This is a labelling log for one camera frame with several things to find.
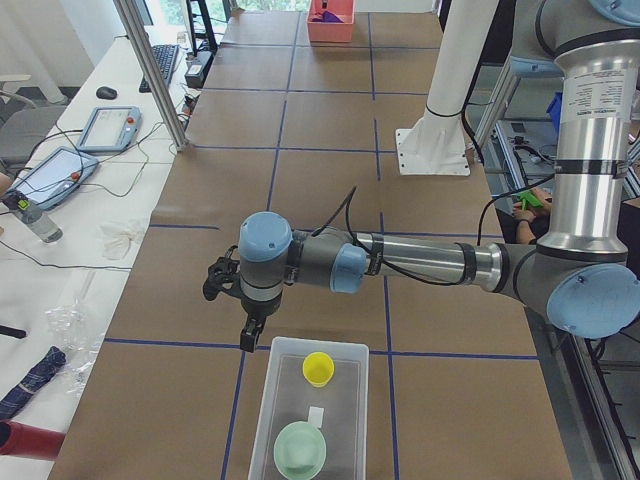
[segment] tablet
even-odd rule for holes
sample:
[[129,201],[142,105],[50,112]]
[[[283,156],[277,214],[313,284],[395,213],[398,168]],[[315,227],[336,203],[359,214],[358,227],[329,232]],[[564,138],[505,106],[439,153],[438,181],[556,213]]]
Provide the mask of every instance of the tablet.
[[97,158],[60,147],[24,178],[16,180],[13,188],[43,210],[51,210],[66,200],[97,166]]
[[137,107],[94,108],[77,148],[94,155],[123,152],[136,137],[140,118]]

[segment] water bottle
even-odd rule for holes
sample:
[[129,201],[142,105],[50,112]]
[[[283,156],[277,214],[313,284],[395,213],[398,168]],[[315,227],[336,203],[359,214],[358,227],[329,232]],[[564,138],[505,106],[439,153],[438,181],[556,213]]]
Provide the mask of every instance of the water bottle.
[[55,242],[62,237],[62,230],[37,204],[31,202],[24,193],[11,190],[2,197],[11,213],[20,219],[45,243]]

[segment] keyboard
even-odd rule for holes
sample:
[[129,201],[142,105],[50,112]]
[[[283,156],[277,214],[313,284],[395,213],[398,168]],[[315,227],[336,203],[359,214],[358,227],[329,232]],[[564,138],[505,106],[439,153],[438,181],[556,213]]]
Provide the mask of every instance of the keyboard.
[[[171,83],[171,77],[173,76],[173,68],[176,65],[178,54],[180,53],[180,47],[178,45],[154,45],[151,47],[153,55],[156,57],[158,67],[164,78],[165,85]],[[151,91],[151,87],[146,79],[142,79],[140,87],[138,87],[140,93],[146,93]]]

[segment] table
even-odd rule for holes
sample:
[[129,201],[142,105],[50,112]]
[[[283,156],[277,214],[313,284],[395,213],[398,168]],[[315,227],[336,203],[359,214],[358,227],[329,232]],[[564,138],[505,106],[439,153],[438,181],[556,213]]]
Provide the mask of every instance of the table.
[[[164,37],[157,29],[150,29],[149,33],[154,43],[175,43],[175,32],[169,32],[169,38]],[[176,65],[170,94],[174,103],[181,105],[181,99],[185,94],[185,87],[181,85],[186,71],[184,53]],[[154,133],[141,143],[140,148],[132,148],[101,164],[89,180],[91,184],[104,185],[115,193],[122,194],[131,186],[141,167],[147,162],[131,193],[123,198],[116,198],[100,187],[82,186],[68,201],[50,213],[51,218],[64,232],[63,238],[56,244],[43,244],[13,215],[0,216],[0,225],[5,228],[0,240],[44,263],[114,265],[128,268],[133,265],[140,248],[136,243],[132,243],[131,249],[122,260],[110,261],[103,257],[104,239],[100,225],[106,222],[126,223],[135,220],[146,228],[176,153],[168,131],[164,125],[158,124],[162,119],[153,96],[138,93],[141,78],[142,72],[128,39],[116,38],[58,122],[63,130],[81,129],[96,106],[138,106],[142,112],[142,124],[137,139],[143,138],[152,130],[155,130]],[[115,101],[97,99],[95,91],[102,85],[115,88],[118,98]],[[75,140],[79,138],[77,135],[69,136]],[[69,145],[64,137],[44,143],[37,150],[29,166],[37,165],[61,145]],[[7,392],[44,356],[48,348],[55,344],[56,337],[48,329],[45,311],[58,306],[72,305],[87,281],[90,270],[43,268],[1,245],[0,262],[5,280],[0,291],[2,323],[28,331],[27,338],[23,340],[0,336],[0,392]],[[87,316],[89,344],[95,344],[95,348],[98,348],[129,272],[95,272],[82,311]],[[78,367],[84,360],[91,358],[95,358],[95,355],[76,354],[70,356],[68,361]],[[80,395],[79,392],[67,392],[78,390],[78,385],[71,373],[59,373],[49,385],[35,395],[14,420],[41,428],[66,431]],[[4,456],[0,457],[0,477],[29,480],[46,478],[52,465],[53,462]]]
[[[433,15],[359,14],[348,45],[311,46],[304,14],[230,21],[52,480],[246,478],[269,352],[240,352],[240,305],[201,287],[248,214],[313,229],[357,184],[355,230],[473,241],[482,168],[401,177],[395,157],[440,39]],[[500,238],[495,217],[484,232]],[[402,278],[353,296],[297,285],[261,345],[275,336],[369,346],[367,478],[571,478],[513,300]]]

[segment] white cloth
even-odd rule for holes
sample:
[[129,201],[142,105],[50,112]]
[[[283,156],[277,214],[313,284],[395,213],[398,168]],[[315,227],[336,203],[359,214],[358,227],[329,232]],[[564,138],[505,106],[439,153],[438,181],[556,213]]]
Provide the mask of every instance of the white cloth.
[[100,225],[103,239],[102,255],[109,260],[120,260],[129,251],[131,242],[140,243],[144,238],[144,224],[138,220],[126,223],[105,222]]

